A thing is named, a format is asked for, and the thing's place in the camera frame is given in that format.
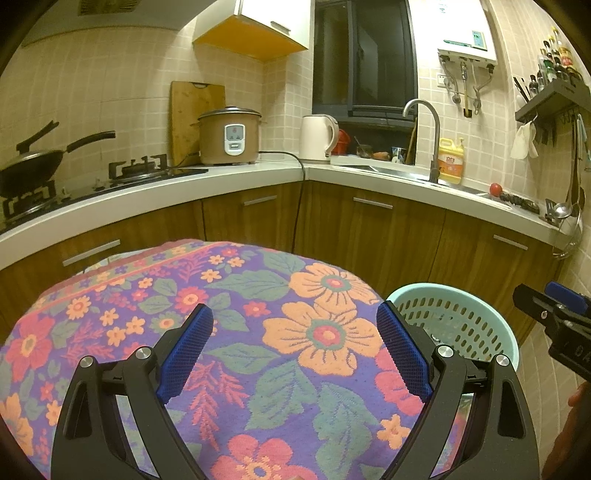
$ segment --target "rice cooker control panel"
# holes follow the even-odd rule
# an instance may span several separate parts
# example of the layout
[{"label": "rice cooker control panel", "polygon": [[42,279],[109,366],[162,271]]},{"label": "rice cooker control panel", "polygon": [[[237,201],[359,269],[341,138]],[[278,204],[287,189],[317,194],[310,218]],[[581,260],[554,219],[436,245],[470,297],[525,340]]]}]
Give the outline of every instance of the rice cooker control panel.
[{"label": "rice cooker control panel", "polygon": [[225,126],[224,150],[228,155],[240,155],[244,152],[244,137],[246,129],[242,124]]}]

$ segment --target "white countertop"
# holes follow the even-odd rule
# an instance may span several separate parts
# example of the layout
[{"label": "white countertop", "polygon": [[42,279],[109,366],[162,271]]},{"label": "white countertop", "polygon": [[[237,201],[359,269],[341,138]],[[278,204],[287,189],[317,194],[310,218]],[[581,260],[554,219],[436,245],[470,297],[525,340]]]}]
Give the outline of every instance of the white countertop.
[{"label": "white countertop", "polygon": [[[330,165],[306,164],[306,179],[386,193],[464,213],[552,245],[557,230],[536,215],[448,187],[339,167],[376,161],[336,157]],[[408,167],[379,162],[384,168]],[[302,178],[296,160],[208,167],[209,172],[105,193],[36,217],[0,235],[0,270],[44,248],[95,228],[179,203]]]}]

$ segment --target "hand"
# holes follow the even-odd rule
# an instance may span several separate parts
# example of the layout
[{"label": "hand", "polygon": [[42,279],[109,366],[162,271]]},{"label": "hand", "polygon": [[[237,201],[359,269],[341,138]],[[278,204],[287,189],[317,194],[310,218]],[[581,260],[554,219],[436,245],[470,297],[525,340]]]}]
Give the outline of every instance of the hand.
[{"label": "hand", "polygon": [[569,412],[564,428],[556,437],[554,447],[544,464],[544,468],[542,469],[542,480],[549,478],[569,455],[573,443],[574,430],[577,424],[578,409],[576,407],[580,403],[588,387],[588,382],[581,384],[577,391],[569,398],[569,407],[573,407],[573,409]]}]

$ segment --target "gas stove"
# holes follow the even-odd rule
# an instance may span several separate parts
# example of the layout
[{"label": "gas stove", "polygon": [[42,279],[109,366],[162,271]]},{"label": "gas stove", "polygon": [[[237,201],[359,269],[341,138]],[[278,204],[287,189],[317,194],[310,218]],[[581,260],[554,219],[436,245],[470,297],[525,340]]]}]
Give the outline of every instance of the gas stove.
[{"label": "gas stove", "polygon": [[49,180],[33,192],[24,192],[18,197],[5,199],[2,202],[4,221],[6,225],[12,225],[36,212],[49,210],[58,201],[55,181]]},{"label": "gas stove", "polygon": [[62,188],[56,193],[55,181],[50,180],[33,192],[6,199],[2,202],[4,222],[0,219],[0,233],[22,225],[37,216],[99,195],[173,177],[187,177],[208,172],[207,168],[169,168],[166,154],[153,155],[150,158],[154,161],[149,160],[148,157],[141,157],[142,162],[131,160],[109,163],[107,182],[97,179],[92,186],[71,192]]},{"label": "gas stove", "polygon": [[[167,176],[172,173],[168,168],[168,159],[166,154],[152,155],[155,161],[149,161],[148,157],[142,157],[141,163],[136,163],[135,159],[129,161],[129,164],[124,161],[117,161],[109,163],[109,181],[111,185],[120,185],[135,183],[142,180],[153,179],[157,177]],[[121,167],[121,174],[117,175],[118,167]]]}]

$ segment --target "power cord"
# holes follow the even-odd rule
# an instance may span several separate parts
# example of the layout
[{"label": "power cord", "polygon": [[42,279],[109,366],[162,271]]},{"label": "power cord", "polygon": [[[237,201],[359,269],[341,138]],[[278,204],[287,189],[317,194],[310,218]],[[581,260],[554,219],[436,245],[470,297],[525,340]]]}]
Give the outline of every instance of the power cord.
[{"label": "power cord", "polygon": [[306,181],[306,168],[304,166],[304,164],[302,163],[302,161],[293,153],[290,152],[283,152],[283,151],[279,151],[279,150],[259,150],[259,153],[279,153],[279,154],[284,154],[284,155],[289,155],[290,157],[294,157],[299,163],[300,163],[300,167],[301,167],[301,184],[300,184],[300,198],[297,201],[297,210],[295,212],[295,226],[294,226],[294,236],[293,239],[291,241],[291,253],[294,253],[294,251],[296,250],[296,231],[297,231],[297,221],[298,218],[300,217],[300,208],[301,208],[301,199],[304,196],[304,182]]}]

